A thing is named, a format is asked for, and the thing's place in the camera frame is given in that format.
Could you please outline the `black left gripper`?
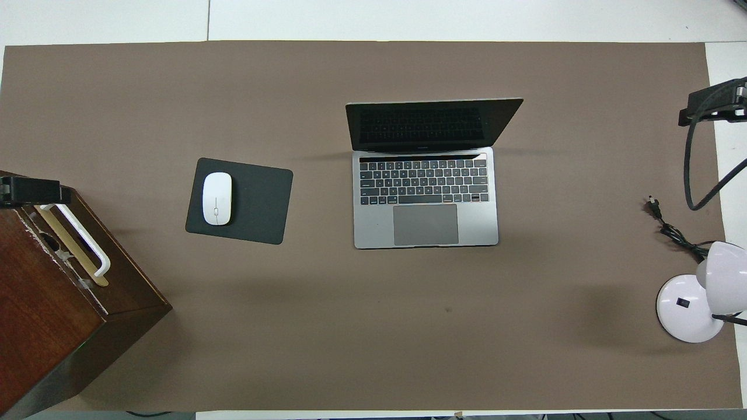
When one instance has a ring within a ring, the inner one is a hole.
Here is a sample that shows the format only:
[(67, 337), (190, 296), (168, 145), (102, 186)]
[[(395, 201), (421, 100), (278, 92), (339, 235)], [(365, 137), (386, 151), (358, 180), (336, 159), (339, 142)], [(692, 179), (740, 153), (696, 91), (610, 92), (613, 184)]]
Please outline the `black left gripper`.
[(67, 205), (71, 199), (71, 191), (61, 191), (61, 184), (57, 180), (0, 177), (0, 208), (13, 208), (13, 205)]

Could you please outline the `grey aluminium laptop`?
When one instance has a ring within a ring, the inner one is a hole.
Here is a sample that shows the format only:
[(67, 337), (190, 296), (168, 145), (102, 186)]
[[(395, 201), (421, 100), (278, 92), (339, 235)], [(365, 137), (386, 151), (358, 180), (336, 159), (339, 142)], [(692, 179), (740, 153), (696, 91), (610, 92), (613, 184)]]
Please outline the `grey aluminium laptop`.
[(522, 103), (346, 104), (355, 247), (497, 245), (493, 146)]

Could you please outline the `dark wooden box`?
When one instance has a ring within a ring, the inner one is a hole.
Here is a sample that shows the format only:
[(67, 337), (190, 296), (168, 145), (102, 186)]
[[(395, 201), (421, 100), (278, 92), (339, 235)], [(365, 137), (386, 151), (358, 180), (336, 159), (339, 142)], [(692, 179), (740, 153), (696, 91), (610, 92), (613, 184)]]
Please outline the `dark wooden box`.
[[(109, 256), (96, 284), (35, 205), (0, 208), (0, 420), (72, 398), (171, 310), (75, 189), (67, 207)], [(67, 219), (53, 208), (97, 265)]]

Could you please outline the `white computer mouse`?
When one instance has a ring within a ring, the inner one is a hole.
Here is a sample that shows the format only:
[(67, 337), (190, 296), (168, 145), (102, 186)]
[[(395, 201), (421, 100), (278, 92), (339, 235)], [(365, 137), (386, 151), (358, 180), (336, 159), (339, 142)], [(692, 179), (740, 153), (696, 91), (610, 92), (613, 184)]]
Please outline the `white computer mouse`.
[(209, 173), (203, 181), (203, 220), (211, 226), (226, 226), (232, 218), (233, 180), (229, 173)]

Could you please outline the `white desk lamp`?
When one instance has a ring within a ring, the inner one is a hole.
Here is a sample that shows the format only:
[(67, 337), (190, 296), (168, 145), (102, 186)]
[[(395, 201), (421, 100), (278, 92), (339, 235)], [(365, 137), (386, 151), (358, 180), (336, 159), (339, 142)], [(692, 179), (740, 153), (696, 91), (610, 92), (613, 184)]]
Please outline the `white desk lamp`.
[(716, 241), (694, 274), (669, 279), (656, 302), (665, 332), (686, 343), (714, 338), (726, 323), (747, 327), (747, 249)]

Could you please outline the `black mouse pad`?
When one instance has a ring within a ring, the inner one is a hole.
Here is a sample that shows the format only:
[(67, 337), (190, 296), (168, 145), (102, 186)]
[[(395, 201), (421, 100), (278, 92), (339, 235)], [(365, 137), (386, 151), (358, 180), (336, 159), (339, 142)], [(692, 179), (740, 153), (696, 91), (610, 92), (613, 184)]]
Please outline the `black mouse pad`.
[[(232, 218), (226, 226), (203, 220), (204, 178), (213, 172), (232, 176)], [(294, 175), (288, 169), (201, 157), (197, 160), (185, 230), (241, 241), (282, 244)]]

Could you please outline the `brown table mat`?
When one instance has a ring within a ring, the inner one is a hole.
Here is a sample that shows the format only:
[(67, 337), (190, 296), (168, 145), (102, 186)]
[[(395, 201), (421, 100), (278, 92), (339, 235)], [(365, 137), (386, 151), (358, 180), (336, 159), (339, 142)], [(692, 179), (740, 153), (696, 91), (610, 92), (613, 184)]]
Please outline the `brown table mat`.
[[(0, 169), (76, 188), (173, 310), (60, 410), (742, 406), (734, 331), (655, 314), (718, 200), (683, 199), (697, 43), (15, 46)], [(499, 245), (358, 250), (345, 104), (522, 97), (494, 147)], [(282, 244), (185, 230), (197, 160), (292, 171)]]

